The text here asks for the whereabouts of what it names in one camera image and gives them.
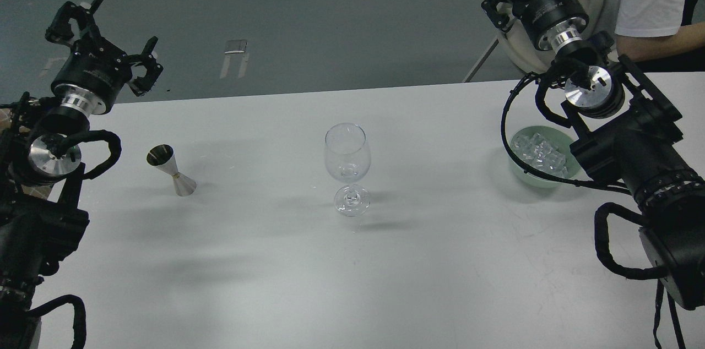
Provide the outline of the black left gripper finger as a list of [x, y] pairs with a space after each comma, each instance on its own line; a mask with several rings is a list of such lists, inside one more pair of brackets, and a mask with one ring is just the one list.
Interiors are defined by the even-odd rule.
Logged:
[[104, 0], [93, 0], [88, 8], [66, 1], [46, 28], [45, 40], [68, 46], [71, 51], [104, 52], [104, 38], [95, 13]]
[[151, 91], [164, 68], [154, 57], [154, 49], [158, 42], [157, 36], [152, 36], [144, 45], [139, 54], [125, 56], [126, 64], [131, 67], [144, 68], [143, 76], [136, 76], [128, 82], [128, 86], [135, 96], [141, 97]]

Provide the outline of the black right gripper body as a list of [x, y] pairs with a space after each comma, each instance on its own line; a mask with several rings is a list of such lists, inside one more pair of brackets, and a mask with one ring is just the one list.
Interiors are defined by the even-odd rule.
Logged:
[[569, 38], [577, 37], [589, 22], [579, 0], [518, 0], [514, 17], [538, 51], [557, 50], [559, 34], [573, 31]]

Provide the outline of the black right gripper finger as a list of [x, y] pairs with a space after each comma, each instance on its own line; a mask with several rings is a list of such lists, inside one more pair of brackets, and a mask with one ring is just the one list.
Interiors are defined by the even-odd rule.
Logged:
[[499, 31], [510, 31], [524, 15], [529, 0], [483, 0], [481, 7]]

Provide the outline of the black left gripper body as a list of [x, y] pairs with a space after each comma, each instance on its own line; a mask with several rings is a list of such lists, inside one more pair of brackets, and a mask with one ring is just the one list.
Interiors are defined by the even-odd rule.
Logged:
[[133, 77], [125, 51], [110, 41], [98, 45], [78, 40], [71, 54], [51, 83], [55, 96], [77, 93], [78, 89], [94, 95], [96, 109], [91, 114], [111, 111], [123, 86]]

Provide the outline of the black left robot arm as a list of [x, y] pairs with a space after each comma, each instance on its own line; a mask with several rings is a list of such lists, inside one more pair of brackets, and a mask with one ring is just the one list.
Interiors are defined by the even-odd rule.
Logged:
[[52, 96], [25, 92], [3, 104], [8, 126], [2, 130], [2, 347], [36, 348], [42, 317], [73, 307], [73, 348], [86, 343], [86, 309], [74, 295], [33, 307], [37, 286], [76, 251], [90, 218], [79, 207], [83, 182], [112, 168], [121, 140], [107, 130], [91, 130], [90, 117], [109, 113], [121, 89], [134, 95], [152, 89], [163, 67], [154, 58], [157, 37], [144, 50], [128, 54], [101, 35], [95, 13], [64, 3], [45, 31], [45, 39], [68, 46], [70, 56], [51, 83]]

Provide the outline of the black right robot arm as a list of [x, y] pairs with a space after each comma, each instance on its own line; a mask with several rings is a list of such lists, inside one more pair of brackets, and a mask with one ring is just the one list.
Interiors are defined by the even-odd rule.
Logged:
[[[596, 256], [614, 274], [657, 282], [654, 328], [667, 301], [684, 348], [676, 307], [703, 306], [704, 223], [703, 178], [673, 147], [683, 139], [682, 114], [629, 57], [609, 59], [614, 40], [606, 31], [584, 36], [590, 20], [579, 0], [484, 0], [481, 7], [502, 33], [521, 24], [536, 50], [555, 53], [543, 73], [527, 73], [509, 93], [500, 123], [506, 153], [528, 175], [633, 197], [637, 212], [615, 203], [596, 210]], [[537, 85], [541, 115], [577, 134], [570, 151], [588, 181], [541, 172], [509, 145], [509, 108], [529, 83]]]

